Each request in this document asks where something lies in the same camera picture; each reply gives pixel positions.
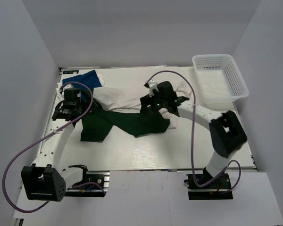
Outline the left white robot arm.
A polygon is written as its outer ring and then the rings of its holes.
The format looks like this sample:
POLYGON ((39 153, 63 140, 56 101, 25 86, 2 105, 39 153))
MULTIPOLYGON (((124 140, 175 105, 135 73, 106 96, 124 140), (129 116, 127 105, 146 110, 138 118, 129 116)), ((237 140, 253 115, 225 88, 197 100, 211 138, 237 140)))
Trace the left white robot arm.
POLYGON ((89 112, 92 95, 89 90, 68 88, 64 99, 56 105, 51 118, 49 138, 31 166, 24 166, 21 178, 29 200, 59 202, 72 186, 85 188, 90 183, 87 166, 73 164, 59 170, 60 159, 67 140, 81 115, 89 112))

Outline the white green raglan t shirt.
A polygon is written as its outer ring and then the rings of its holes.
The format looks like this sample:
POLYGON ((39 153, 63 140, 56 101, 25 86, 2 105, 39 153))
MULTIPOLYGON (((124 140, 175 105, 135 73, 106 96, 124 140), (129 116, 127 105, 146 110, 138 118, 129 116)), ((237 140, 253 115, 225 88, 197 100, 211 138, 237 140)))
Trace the white green raglan t shirt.
POLYGON ((91 112, 82 118, 83 130, 80 140, 103 142, 113 127, 118 127, 135 138, 176 129, 178 117, 166 109, 147 115, 140 113, 140 98, 147 93, 145 87, 94 88, 91 112))

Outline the blue t shirt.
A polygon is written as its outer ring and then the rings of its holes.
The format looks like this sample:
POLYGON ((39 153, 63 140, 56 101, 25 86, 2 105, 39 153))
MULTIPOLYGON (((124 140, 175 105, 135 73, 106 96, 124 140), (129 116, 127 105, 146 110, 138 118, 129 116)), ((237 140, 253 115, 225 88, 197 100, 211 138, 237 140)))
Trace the blue t shirt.
POLYGON ((95 70, 62 80, 62 84, 68 82, 70 82, 70 85, 72 85, 73 88, 81 90, 86 90, 85 86, 87 86, 90 90, 102 87, 102 84, 95 70))

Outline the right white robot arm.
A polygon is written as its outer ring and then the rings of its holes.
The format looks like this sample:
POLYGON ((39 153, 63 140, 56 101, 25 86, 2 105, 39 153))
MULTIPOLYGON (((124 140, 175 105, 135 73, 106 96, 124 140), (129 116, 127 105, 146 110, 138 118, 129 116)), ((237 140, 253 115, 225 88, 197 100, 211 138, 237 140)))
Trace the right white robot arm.
POLYGON ((232 163, 234 154, 247 142, 247 136, 236 113, 229 110, 225 113, 196 105, 187 97, 179 97, 168 81, 157 83, 153 80, 144 85, 149 93, 140 98, 141 113, 159 112, 161 109, 179 118, 188 119, 210 132, 213 154, 204 168, 202 179, 193 177, 199 188, 216 187, 221 176, 232 163))

